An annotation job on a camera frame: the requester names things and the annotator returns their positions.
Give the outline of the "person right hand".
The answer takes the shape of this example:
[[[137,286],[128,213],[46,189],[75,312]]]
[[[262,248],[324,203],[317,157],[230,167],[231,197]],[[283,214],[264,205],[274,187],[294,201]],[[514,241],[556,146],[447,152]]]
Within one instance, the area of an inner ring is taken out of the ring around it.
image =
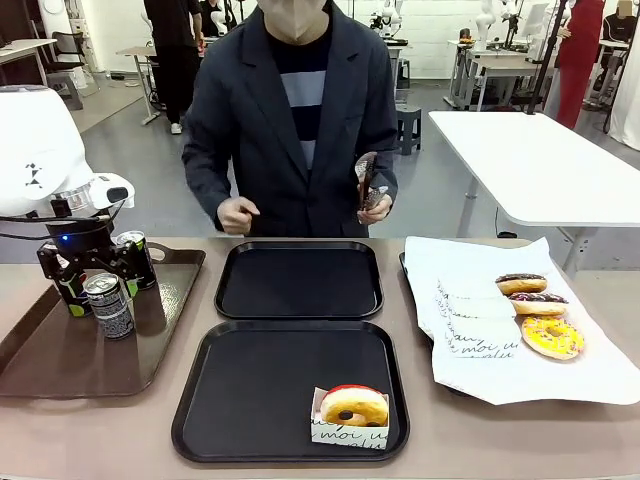
[[[217,208],[217,219],[222,231],[229,235],[247,235],[252,221],[260,215],[254,202],[243,197],[232,197],[222,201]]]

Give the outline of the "person left hand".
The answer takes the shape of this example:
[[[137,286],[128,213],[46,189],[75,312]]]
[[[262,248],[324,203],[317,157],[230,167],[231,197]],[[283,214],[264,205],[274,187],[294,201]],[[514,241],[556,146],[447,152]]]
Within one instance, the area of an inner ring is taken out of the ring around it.
[[[393,199],[388,194],[385,194],[373,208],[357,212],[359,223],[373,225],[383,221],[390,213],[392,205]]]

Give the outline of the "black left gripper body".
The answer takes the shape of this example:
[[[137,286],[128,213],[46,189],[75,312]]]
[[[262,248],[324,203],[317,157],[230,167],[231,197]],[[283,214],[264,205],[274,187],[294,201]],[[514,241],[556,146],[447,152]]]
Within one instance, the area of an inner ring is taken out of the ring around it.
[[[115,247],[109,218],[88,218],[46,225],[50,239],[44,244],[46,259],[60,255],[67,261],[111,261]]]

